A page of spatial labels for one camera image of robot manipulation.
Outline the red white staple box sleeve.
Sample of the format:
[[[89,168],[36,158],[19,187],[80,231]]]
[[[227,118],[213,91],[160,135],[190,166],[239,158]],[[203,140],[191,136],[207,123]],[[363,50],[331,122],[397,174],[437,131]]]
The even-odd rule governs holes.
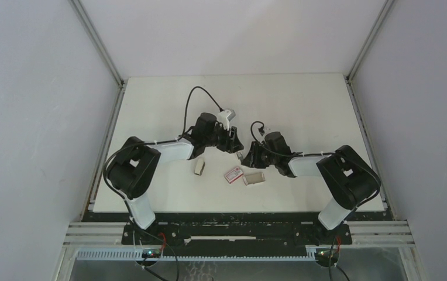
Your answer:
[[[224,178],[229,184],[232,184],[233,182],[240,179],[243,175],[243,170],[240,167],[234,167],[224,174]]]

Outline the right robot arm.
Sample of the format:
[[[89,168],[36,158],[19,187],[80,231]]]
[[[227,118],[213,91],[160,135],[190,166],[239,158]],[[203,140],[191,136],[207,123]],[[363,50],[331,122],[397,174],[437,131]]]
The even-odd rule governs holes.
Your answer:
[[[332,199],[318,214],[314,238],[330,243],[340,226],[351,213],[377,197],[381,180],[375,171],[349,145],[334,152],[293,152],[280,132],[265,135],[263,141],[254,140],[241,164],[255,169],[274,166],[289,178],[321,176]]]

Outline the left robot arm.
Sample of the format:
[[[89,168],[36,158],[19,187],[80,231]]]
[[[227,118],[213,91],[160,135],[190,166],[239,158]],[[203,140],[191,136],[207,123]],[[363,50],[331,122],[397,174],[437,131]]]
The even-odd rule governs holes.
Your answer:
[[[159,234],[152,224],[156,217],[146,194],[157,167],[195,159],[210,147],[229,154],[243,150],[237,129],[231,125],[234,117],[232,109],[223,109],[218,115],[203,112],[195,125],[175,140],[145,142],[132,136],[106,160],[103,180],[123,200],[130,221],[137,225],[135,235],[144,244],[153,243]]]

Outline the cardboard staple box tray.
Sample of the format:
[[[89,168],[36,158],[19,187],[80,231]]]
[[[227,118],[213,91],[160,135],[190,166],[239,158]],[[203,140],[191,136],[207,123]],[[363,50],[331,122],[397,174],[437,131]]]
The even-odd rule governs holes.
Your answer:
[[[243,182],[244,182],[245,186],[260,184],[260,183],[264,183],[265,181],[266,181],[266,179],[265,179],[263,172],[245,174],[243,176]]]

